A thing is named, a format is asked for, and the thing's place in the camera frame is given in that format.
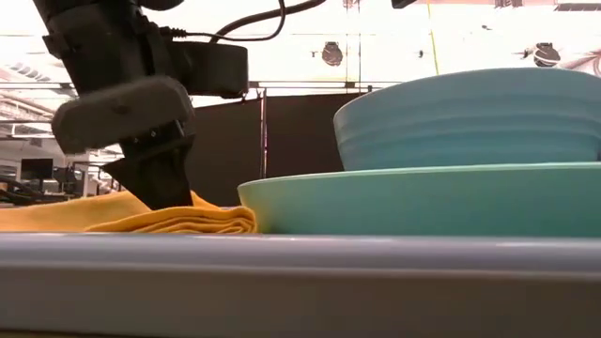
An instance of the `yellow towel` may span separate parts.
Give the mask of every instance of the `yellow towel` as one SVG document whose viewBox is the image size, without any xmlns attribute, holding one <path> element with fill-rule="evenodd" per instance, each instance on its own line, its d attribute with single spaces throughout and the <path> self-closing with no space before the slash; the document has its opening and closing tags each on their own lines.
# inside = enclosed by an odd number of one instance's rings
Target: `yellow towel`
<svg viewBox="0 0 601 338">
<path fill-rule="evenodd" d="M 0 209 L 0 231 L 248 234 L 258 231 L 246 207 L 223 210 L 193 193 L 193 207 L 152 211 L 130 192 L 64 203 Z"/>
</svg>

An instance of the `stacked bowls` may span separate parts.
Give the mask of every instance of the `stacked bowls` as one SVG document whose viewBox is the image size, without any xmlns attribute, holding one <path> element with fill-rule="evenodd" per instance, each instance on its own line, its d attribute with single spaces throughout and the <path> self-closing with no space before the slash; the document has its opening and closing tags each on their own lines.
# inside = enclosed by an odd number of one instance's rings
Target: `stacked bowls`
<svg viewBox="0 0 601 338">
<path fill-rule="evenodd" d="M 562 69 L 395 85 L 336 114 L 344 173 L 240 197 L 274 233 L 598 237 L 599 93 L 601 79 Z"/>
</svg>

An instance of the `light blue bowl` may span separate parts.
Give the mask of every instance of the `light blue bowl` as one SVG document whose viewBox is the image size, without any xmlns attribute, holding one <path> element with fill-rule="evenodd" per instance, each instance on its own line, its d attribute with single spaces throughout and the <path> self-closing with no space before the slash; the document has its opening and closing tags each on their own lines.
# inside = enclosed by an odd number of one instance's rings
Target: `light blue bowl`
<svg viewBox="0 0 601 338">
<path fill-rule="evenodd" d="M 491 69 L 398 84 L 334 117 L 345 169 L 597 161 L 601 79 Z"/>
<path fill-rule="evenodd" d="M 601 163 L 277 177 L 239 195 L 276 234 L 601 237 Z"/>
</svg>

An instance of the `turquoise bowl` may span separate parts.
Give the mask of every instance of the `turquoise bowl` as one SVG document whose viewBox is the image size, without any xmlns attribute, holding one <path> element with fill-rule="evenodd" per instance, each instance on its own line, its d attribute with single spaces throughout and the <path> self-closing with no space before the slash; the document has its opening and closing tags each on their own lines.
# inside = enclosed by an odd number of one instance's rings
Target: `turquoise bowl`
<svg viewBox="0 0 601 338">
<path fill-rule="evenodd" d="M 601 79 L 489 69 L 394 85 L 334 117 L 345 169 L 598 161 Z"/>
<path fill-rule="evenodd" d="M 263 231 L 314 235 L 597 238 L 598 192 L 601 163 L 384 169 L 239 186 Z"/>
</svg>

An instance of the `black backdrop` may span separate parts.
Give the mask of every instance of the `black backdrop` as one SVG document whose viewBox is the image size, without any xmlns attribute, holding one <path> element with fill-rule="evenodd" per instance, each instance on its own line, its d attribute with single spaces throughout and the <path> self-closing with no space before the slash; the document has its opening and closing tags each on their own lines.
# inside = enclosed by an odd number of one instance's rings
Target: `black backdrop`
<svg viewBox="0 0 601 338">
<path fill-rule="evenodd" d="M 267 177 L 342 171 L 332 119 L 359 94 L 267 97 Z M 196 108 L 187 162 L 192 189 L 218 206 L 239 204 L 237 186 L 261 178 L 261 102 Z"/>
</svg>

